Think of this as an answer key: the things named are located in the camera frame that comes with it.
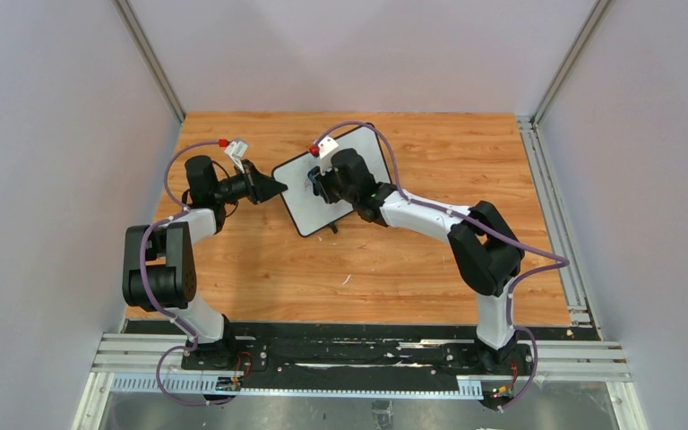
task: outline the white bracket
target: white bracket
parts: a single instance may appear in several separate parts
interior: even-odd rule
[[[196,293],[196,297],[188,303],[186,309],[169,307],[167,310],[196,330],[199,343],[212,343],[223,338],[223,314],[212,309],[201,294]],[[176,325],[185,331],[177,322]]]
[[[331,169],[331,157],[339,150],[339,144],[332,137],[325,136],[318,143],[318,149],[320,150],[318,166],[320,167],[321,174],[325,175]]]
[[[515,335],[513,325],[508,323],[507,310],[512,306],[512,296],[510,295],[510,285],[515,278],[505,284],[503,293],[499,297],[484,296],[476,293],[476,303],[478,306],[478,327],[476,335],[478,339],[494,349],[504,347]]]
[[[247,148],[249,148],[248,143],[236,138],[225,149],[226,155],[228,155],[228,157],[233,161],[233,164],[235,164],[236,167],[241,170],[241,173],[246,173],[244,171],[244,164],[241,162],[241,159],[244,157],[244,153],[246,152]]]
[[[212,209],[193,209],[188,215],[174,219],[165,224],[164,227],[173,222],[188,223],[188,232],[191,235],[191,245],[196,245],[207,237],[215,236],[218,232],[218,225],[215,222],[215,212]]]

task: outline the whiteboard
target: whiteboard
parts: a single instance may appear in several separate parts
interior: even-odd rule
[[[335,139],[341,149],[353,148],[357,151],[365,160],[376,182],[391,182],[381,145],[372,130],[358,127]],[[317,162],[316,157],[305,152],[278,165],[272,171],[273,179],[288,186],[288,190],[280,197],[302,237],[312,235],[354,210],[351,204],[343,200],[328,204],[322,197],[313,193],[313,185],[307,178],[307,173],[317,166]]]

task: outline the white wall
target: white wall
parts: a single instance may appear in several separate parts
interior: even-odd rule
[[[0,2],[0,429],[66,429],[176,122],[111,2]]]
[[[533,113],[594,0],[132,0],[186,110]]]
[[[688,428],[688,2],[616,1],[542,130],[649,426]]]

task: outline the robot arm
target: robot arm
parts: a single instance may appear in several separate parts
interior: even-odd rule
[[[244,198],[259,204],[287,189],[260,173],[248,159],[240,158],[245,146],[239,140],[230,143],[226,153],[236,163],[236,174],[223,179],[218,179],[210,157],[201,155],[186,161],[191,209],[152,231],[145,253],[147,262],[163,257],[165,260],[146,266],[151,292],[159,304],[177,316],[175,324],[188,324],[200,345],[211,344],[213,350],[218,354],[225,352],[227,358],[235,356],[235,336],[228,318],[212,309],[196,291],[193,245],[222,230],[226,204],[236,204]],[[148,227],[133,226],[125,232],[123,296],[128,305],[153,312],[156,309],[143,287],[139,261],[141,242]]]
[[[461,277],[477,294],[478,339],[494,352],[495,361],[502,359],[515,342],[508,288],[520,272],[524,253],[493,237],[482,243],[479,239],[482,231],[452,216],[453,212],[467,214],[515,239],[500,212],[489,202],[479,202],[474,207],[456,206],[406,191],[400,193],[395,185],[376,183],[355,150],[340,150],[333,139],[326,139],[322,144],[325,146],[320,149],[319,166],[308,174],[314,193],[327,203],[349,202],[367,222],[408,228],[450,245]],[[432,203],[445,212],[411,202],[414,199]]]

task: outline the wood grain surface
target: wood grain surface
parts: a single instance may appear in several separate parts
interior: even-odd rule
[[[513,115],[192,112],[178,148],[241,137],[249,143],[245,158],[269,175],[319,133],[350,119],[372,122],[386,134],[410,192],[447,203],[490,201],[521,241],[550,249]],[[169,175],[176,195],[187,187],[183,163],[197,154],[233,172],[222,149],[197,148]],[[176,211],[163,193],[158,219]],[[478,323],[474,293],[460,278],[449,246],[365,223],[354,213],[339,229],[336,235],[327,229],[302,238],[279,197],[257,206],[244,200],[221,233],[194,248],[199,291],[233,320]],[[547,263],[527,254],[523,269]],[[557,273],[538,274],[519,286],[515,320],[570,323]]]

